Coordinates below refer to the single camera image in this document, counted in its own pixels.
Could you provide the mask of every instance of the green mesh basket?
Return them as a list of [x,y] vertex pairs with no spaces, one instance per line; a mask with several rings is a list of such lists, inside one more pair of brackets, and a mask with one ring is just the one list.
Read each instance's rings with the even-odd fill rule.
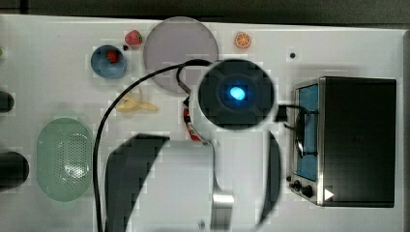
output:
[[43,128],[37,141],[37,181],[47,196],[72,201],[90,187],[92,140],[91,132],[71,118]]

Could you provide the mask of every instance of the blue light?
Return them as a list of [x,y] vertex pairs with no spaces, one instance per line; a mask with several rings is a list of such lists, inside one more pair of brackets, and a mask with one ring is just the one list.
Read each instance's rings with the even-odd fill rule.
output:
[[234,99],[238,101],[242,101],[245,98],[245,91],[239,87],[233,87],[229,91],[229,93]]

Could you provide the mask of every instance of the red fruit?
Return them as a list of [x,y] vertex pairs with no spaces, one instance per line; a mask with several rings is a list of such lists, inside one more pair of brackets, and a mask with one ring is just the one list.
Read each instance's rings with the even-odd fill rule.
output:
[[115,64],[118,62],[118,53],[116,50],[109,50],[105,53],[106,58],[109,60],[111,64]]
[[129,45],[142,44],[142,36],[137,30],[130,31],[126,36],[126,43]]

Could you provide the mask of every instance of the oven window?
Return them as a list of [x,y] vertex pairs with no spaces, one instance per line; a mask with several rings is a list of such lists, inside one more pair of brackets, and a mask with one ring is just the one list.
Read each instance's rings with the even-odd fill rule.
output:
[[[318,85],[310,85],[299,89],[299,105],[308,111],[319,110]],[[317,179],[317,116],[305,115],[305,136],[302,157],[297,155],[296,174],[312,181]]]

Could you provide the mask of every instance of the round plate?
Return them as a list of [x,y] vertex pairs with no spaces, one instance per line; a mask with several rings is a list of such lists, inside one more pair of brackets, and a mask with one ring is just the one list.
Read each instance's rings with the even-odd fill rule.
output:
[[[181,64],[191,59],[218,60],[217,41],[211,31],[199,21],[189,17],[171,17],[158,24],[144,45],[144,66],[147,73]],[[176,70],[155,76],[154,81],[173,93],[185,93],[175,79]],[[201,71],[187,68],[181,80],[192,89],[197,85]]]

